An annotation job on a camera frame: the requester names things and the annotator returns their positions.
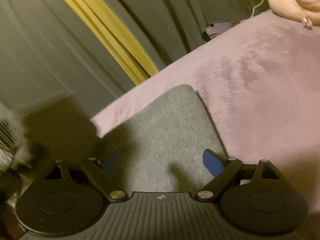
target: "fan grille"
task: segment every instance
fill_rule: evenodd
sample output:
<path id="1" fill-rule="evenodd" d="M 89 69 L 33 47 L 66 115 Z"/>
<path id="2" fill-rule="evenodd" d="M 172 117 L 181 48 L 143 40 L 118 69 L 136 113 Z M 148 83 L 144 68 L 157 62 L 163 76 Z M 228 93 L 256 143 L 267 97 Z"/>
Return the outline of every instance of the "fan grille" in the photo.
<path id="1" fill-rule="evenodd" d="M 0 120 L 0 148 L 13 151 L 18 147 L 19 133 L 17 127 L 7 119 Z"/>

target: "fabric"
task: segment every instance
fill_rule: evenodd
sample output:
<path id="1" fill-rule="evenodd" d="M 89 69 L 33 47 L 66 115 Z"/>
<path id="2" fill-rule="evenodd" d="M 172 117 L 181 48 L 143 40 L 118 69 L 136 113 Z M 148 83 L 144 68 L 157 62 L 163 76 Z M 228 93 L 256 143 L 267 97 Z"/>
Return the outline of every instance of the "fabric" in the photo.
<path id="1" fill-rule="evenodd" d="M 136 85 L 159 72 L 140 43 L 103 0 L 64 1 Z"/>
<path id="2" fill-rule="evenodd" d="M 103 137 L 172 87 L 202 98 L 228 156 L 269 159 L 305 196 L 299 229 L 320 222 L 320 28 L 271 11 L 249 19 L 174 62 L 92 118 Z"/>
<path id="3" fill-rule="evenodd" d="M 250 17 L 261 0 L 104 0 L 130 29 L 157 66 L 163 68 L 204 41 L 216 21 Z"/>
<path id="4" fill-rule="evenodd" d="M 161 95 L 104 136 L 100 145 L 99 155 L 113 158 L 112 181 L 129 194 L 195 193 L 213 178 L 203 166 L 203 151 L 210 148 L 225 158 L 201 100 L 188 85 Z"/>

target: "controller grip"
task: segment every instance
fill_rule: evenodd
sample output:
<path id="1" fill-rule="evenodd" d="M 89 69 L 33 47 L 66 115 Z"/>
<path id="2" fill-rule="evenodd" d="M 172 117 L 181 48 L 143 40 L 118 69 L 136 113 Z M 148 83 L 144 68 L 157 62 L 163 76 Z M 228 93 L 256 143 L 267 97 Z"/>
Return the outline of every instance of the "controller grip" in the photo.
<path id="1" fill-rule="evenodd" d="M 30 233 L 20 238 L 41 239 L 44 237 Z M 281 236 L 257 236 L 240 231 L 225 221 L 214 204 L 197 201 L 188 192 L 135 192 L 127 201 L 108 205 L 93 226 L 63 239 L 303 240 L 296 232 Z"/>

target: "pink blanket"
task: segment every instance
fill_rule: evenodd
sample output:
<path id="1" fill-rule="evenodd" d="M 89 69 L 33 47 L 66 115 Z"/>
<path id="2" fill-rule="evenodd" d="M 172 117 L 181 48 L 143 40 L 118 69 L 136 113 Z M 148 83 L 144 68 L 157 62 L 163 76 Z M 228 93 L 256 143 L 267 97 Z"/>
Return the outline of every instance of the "pink blanket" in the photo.
<path id="1" fill-rule="evenodd" d="M 174 62 L 93 117 L 99 136 L 167 90 L 189 84 L 203 99 L 228 155 L 269 159 L 320 215 L 320 28 L 271 11 L 232 28 Z"/>

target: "pillow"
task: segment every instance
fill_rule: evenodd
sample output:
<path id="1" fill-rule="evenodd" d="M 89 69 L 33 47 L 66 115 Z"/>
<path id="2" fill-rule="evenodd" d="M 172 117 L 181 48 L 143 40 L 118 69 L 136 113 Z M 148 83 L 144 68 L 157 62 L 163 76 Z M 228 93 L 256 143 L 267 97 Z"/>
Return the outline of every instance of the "pillow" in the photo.
<path id="1" fill-rule="evenodd" d="M 180 85 L 106 134 L 98 155 L 107 159 L 105 173 L 129 195 L 195 193 L 213 179 L 202 162 L 206 148 L 226 158 L 197 93 Z"/>

